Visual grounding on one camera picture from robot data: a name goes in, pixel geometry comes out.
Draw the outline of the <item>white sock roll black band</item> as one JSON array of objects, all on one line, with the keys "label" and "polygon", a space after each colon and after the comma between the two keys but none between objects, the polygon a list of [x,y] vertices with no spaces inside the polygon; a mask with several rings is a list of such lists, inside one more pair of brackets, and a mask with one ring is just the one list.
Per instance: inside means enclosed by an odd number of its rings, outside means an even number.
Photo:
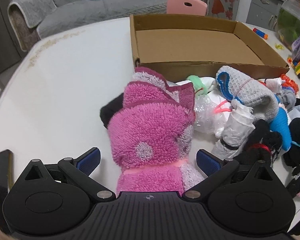
[{"label": "white sock roll black band", "polygon": [[232,112],[215,143],[211,154],[219,159],[237,156],[249,134],[255,129],[253,109],[241,104],[237,99],[231,101]]}]

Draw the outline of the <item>black grey striped sock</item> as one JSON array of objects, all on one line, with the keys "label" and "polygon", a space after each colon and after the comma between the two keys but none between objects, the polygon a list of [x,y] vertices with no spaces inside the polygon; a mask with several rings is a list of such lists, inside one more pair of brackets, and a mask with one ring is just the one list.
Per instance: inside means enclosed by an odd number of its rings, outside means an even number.
[{"label": "black grey striped sock", "polygon": [[234,157],[241,165],[254,165],[258,160],[265,161],[273,167],[282,147],[282,135],[270,130],[265,120],[257,120],[255,129],[248,136],[240,154]]}]

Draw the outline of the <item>pink fluffy sock bundle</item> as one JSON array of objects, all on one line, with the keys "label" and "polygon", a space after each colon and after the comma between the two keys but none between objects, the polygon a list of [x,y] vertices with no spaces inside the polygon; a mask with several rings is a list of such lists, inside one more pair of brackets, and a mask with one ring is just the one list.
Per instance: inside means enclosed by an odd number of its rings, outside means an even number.
[{"label": "pink fluffy sock bundle", "polygon": [[121,168],[117,193],[183,194],[203,181],[189,161],[194,121],[192,84],[169,86],[161,74],[136,68],[108,125],[112,157]]}]

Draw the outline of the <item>black sock blue band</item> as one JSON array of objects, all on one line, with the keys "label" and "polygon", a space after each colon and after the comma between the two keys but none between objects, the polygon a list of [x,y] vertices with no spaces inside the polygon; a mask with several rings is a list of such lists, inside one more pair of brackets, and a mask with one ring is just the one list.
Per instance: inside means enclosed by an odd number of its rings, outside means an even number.
[{"label": "black sock blue band", "polygon": [[290,149],[283,155],[285,164],[289,167],[300,165],[300,118],[295,118],[289,124],[292,143]]}]

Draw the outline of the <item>grey waffle blue-trim sock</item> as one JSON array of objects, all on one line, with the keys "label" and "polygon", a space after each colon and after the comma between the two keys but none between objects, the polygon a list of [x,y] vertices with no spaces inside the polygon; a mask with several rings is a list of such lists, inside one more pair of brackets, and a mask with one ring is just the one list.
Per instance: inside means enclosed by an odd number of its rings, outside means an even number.
[{"label": "grey waffle blue-trim sock", "polygon": [[223,96],[253,109],[255,120],[271,122],[279,112],[275,94],[258,80],[232,68],[222,66],[216,73],[216,81]]}]

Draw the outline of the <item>light blue sock bundle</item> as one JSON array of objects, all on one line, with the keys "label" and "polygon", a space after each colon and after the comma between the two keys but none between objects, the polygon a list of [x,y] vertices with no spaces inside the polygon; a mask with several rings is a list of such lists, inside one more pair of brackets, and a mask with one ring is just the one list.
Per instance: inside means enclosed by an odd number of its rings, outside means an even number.
[{"label": "light blue sock bundle", "polygon": [[289,116],[290,120],[293,120],[293,119],[296,119],[296,118],[300,118],[300,105],[297,105],[297,106],[293,107],[288,112],[288,116]]}]

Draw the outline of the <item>orange plastic bag bundle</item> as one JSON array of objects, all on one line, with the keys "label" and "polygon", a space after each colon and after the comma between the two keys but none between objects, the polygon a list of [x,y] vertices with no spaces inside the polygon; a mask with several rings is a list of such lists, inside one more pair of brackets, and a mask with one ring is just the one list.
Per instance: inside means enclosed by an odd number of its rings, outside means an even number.
[{"label": "orange plastic bag bundle", "polygon": [[290,89],[294,92],[294,94],[299,92],[298,84],[294,80],[290,79],[286,74],[281,74],[280,78],[282,80],[283,89]]}]

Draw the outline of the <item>crumpled white plastic bag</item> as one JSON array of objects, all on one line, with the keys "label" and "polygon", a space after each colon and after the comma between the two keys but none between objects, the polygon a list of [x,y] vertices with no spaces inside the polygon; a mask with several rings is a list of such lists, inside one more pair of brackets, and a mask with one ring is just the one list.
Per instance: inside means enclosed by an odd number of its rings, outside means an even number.
[{"label": "crumpled white plastic bag", "polygon": [[232,104],[219,90],[212,90],[206,95],[196,97],[194,129],[220,138],[232,109]]}]

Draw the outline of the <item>green white sock bundle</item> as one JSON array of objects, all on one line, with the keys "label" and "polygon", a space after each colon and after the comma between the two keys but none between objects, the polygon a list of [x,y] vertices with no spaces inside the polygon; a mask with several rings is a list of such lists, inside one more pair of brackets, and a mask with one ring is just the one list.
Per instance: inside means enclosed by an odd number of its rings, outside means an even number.
[{"label": "green white sock bundle", "polygon": [[200,95],[207,95],[217,88],[217,82],[213,77],[190,75],[187,77],[186,81],[190,81],[193,84],[194,96],[196,98]]}]

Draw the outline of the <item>grey sock purple flower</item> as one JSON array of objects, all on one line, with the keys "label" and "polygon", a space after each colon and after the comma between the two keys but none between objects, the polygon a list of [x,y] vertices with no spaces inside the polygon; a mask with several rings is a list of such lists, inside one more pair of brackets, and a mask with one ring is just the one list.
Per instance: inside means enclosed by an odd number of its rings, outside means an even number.
[{"label": "grey sock purple flower", "polygon": [[295,93],[290,88],[282,89],[281,92],[277,94],[277,97],[288,111],[290,111],[296,104]]}]

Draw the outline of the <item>brown cardboard tray box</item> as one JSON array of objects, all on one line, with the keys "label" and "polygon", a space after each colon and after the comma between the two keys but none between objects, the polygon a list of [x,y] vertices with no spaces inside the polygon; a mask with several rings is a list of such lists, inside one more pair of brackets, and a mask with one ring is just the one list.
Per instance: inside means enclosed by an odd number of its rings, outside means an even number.
[{"label": "brown cardboard tray box", "polygon": [[255,79],[289,71],[286,61],[241,22],[195,15],[132,15],[133,62],[167,80],[189,75],[214,77],[223,65]]}]

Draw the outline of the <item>red blue toy block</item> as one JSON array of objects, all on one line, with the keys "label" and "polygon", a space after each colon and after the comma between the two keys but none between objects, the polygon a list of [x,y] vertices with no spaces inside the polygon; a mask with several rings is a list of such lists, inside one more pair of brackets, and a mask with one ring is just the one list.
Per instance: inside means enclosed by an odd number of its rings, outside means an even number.
[{"label": "red blue toy block", "polygon": [[267,35],[266,33],[262,32],[261,30],[257,29],[257,28],[254,28],[254,29],[253,29],[253,32],[254,32],[255,34],[257,34],[259,37],[261,37],[261,38],[263,38],[263,39],[265,39],[265,40],[268,39],[268,35]]}]

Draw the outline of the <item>pink plastic chair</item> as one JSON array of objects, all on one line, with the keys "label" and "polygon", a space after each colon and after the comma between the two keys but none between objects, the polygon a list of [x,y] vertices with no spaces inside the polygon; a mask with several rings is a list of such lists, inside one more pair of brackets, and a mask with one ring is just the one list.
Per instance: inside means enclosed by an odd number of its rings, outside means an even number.
[{"label": "pink plastic chair", "polygon": [[207,4],[201,0],[167,0],[167,14],[205,16]]}]

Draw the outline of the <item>grey cabinet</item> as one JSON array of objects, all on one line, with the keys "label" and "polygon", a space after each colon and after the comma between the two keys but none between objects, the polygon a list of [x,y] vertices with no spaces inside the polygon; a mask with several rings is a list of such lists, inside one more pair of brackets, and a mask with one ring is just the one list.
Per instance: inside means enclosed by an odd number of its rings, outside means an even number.
[{"label": "grey cabinet", "polygon": [[246,23],[271,31],[278,30],[278,16],[285,0],[251,0]]}]

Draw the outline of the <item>glass fish tank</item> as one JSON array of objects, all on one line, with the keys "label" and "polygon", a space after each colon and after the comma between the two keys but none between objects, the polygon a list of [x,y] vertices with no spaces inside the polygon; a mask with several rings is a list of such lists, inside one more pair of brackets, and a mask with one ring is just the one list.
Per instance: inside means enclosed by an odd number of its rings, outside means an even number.
[{"label": "glass fish tank", "polygon": [[279,9],[276,25],[281,42],[289,49],[300,36],[300,0],[285,0]]}]

